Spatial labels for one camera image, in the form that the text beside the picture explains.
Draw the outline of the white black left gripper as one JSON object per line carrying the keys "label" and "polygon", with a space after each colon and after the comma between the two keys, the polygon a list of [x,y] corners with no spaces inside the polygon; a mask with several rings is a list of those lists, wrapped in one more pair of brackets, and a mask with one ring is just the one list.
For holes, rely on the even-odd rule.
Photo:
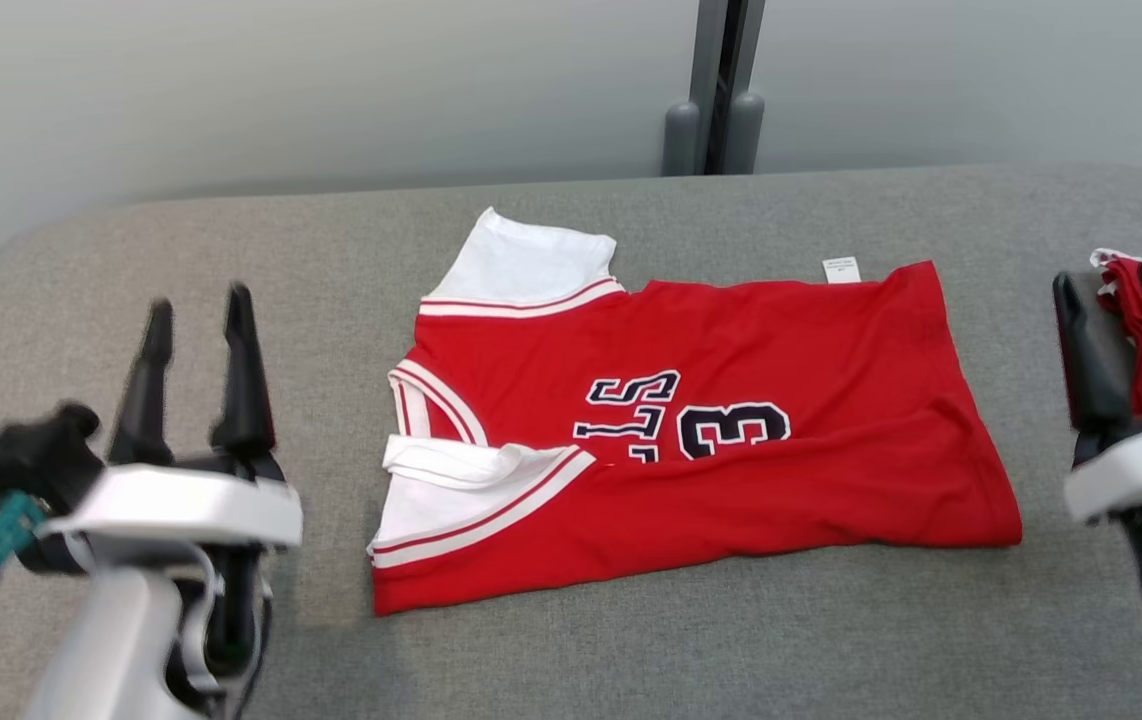
{"label": "white black left gripper", "polygon": [[[301,498],[288,483],[160,467],[174,462],[164,439],[172,318],[168,299],[152,302],[108,445],[110,464],[123,466],[105,469],[77,509],[41,525],[42,536],[95,534],[137,541],[301,546]],[[231,283],[224,337],[228,359],[222,415],[211,427],[209,443],[233,456],[268,455],[278,446],[278,432],[252,295],[246,283]]]}

